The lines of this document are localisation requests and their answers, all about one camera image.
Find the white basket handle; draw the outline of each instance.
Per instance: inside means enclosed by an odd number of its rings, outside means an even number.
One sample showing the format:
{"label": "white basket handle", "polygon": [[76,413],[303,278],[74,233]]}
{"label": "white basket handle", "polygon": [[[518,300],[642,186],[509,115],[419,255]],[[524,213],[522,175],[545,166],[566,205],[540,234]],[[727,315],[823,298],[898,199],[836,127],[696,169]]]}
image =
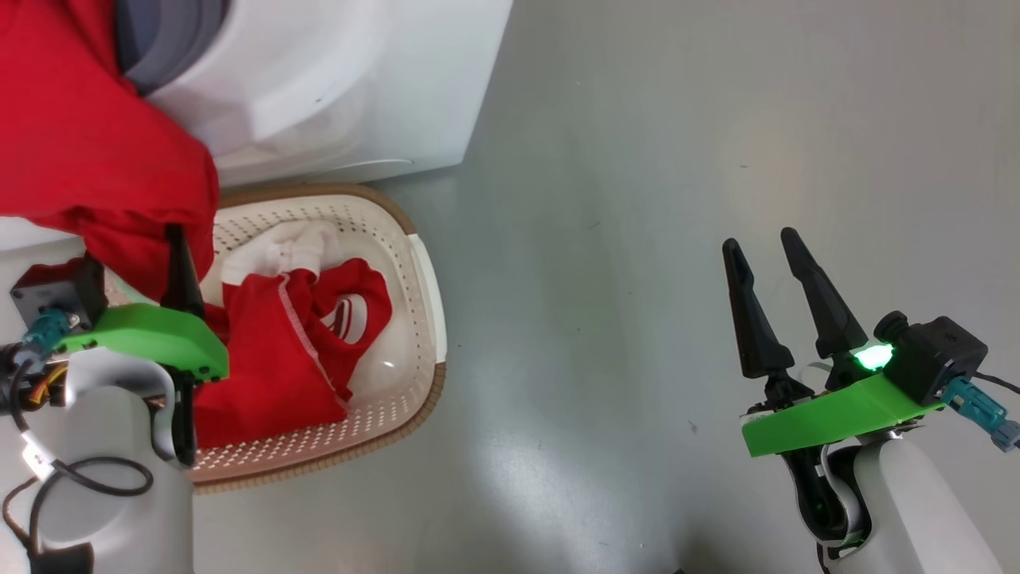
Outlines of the white basket handle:
{"label": "white basket handle", "polygon": [[407,236],[414,248],[414,266],[422,282],[422,298],[425,300],[425,313],[428,314],[428,324],[432,327],[432,344],[436,346],[436,363],[446,363],[446,315],[443,313],[443,299],[440,297],[440,282],[436,279],[436,268],[428,256],[428,249],[417,232]]}

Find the red and white garment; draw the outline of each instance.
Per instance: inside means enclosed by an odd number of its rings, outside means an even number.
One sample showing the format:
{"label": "red and white garment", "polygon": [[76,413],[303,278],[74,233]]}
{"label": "red and white garment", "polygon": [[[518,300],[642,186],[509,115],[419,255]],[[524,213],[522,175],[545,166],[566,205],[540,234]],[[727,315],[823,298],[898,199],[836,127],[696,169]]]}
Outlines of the red and white garment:
{"label": "red and white garment", "polygon": [[344,257],[328,221],[280,223],[223,260],[223,308],[206,321],[225,334],[231,377],[195,401],[199,447],[250,442],[343,420],[348,383],[390,322],[386,279]]}

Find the red cloth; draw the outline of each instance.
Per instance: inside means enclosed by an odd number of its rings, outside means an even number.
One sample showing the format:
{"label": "red cloth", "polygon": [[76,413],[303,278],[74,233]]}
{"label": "red cloth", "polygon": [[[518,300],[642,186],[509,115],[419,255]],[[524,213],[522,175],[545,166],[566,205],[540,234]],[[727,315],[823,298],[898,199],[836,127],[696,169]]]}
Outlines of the red cloth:
{"label": "red cloth", "polygon": [[0,213],[83,236],[159,301],[164,223],[205,275],[219,185],[205,147],[121,77],[113,24],[112,0],[0,0]]}
{"label": "red cloth", "polygon": [[[364,331],[358,325],[353,335],[344,303],[352,299],[366,312]],[[317,280],[305,268],[249,274],[240,286],[223,284],[223,303],[225,314],[208,306],[206,320],[213,331],[231,334],[231,377],[205,385],[195,399],[202,449],[344,420],[354,368],[393,313],[386,279],[364,259],[323,270]],[[322,319],[335,311],[330,328]]]}

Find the white laundry basket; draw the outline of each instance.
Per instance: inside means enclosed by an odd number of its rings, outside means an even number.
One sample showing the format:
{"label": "white laundry basket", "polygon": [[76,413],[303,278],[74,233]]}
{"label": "white laundry basket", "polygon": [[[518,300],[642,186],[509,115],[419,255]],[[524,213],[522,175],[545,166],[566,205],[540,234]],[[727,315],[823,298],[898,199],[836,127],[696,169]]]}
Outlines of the white laundry basket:
{"label": "white laundry basket", "polygon": [[202,281],[206,302],[222,304],[219,269],[230,251],[299,219],[337,223],[347,254],[386,276],[393,317],[355,369],[345,421],[202,450],[190,474],[199,493],[284,480],[393,445],[424,422],[443,390],[446,324],[428,252],[407,215],[366,187],[303,185],[225,197],[216,213],[216,260]]}

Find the white washing machine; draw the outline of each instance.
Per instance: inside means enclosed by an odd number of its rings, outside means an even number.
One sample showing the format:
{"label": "white washing machine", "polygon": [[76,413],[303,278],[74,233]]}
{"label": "white washing machine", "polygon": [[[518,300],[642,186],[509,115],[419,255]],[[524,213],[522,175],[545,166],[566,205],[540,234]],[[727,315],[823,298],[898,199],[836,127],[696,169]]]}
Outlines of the white washing machine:
{"label": "white washing machine", "polygon": [[[147,96],[225,187],[364,181],[459,163],[512,0],[231,0],[198,60]],[[0,224],[0,249],[63,233]]]}

